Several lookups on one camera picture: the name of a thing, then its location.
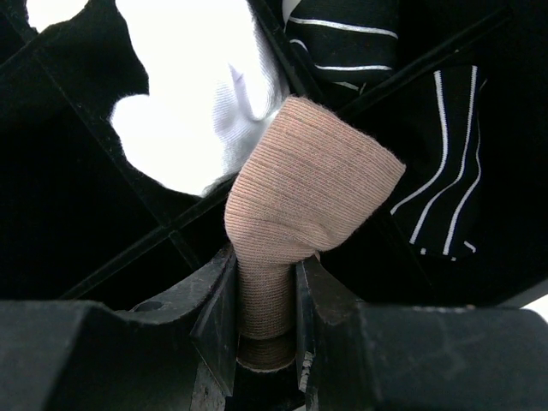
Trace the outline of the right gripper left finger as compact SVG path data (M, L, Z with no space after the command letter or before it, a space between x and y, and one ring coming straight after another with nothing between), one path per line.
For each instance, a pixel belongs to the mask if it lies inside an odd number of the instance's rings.
M231 246L129 311L4 301L4 410L221 410L235 383Z

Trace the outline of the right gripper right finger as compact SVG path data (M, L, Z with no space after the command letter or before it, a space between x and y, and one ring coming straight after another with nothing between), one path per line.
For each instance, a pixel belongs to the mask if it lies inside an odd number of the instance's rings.
M371 306L315 258L295 275L307 409L546 409L547 324L537 313Z

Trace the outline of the tan sock with red cuff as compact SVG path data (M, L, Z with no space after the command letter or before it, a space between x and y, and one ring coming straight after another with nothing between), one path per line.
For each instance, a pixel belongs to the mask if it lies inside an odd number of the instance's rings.
M239 362L272 372L295 358L294 264L344 243L405 167L314 102L288 98L231 188L224 225L238 263Z

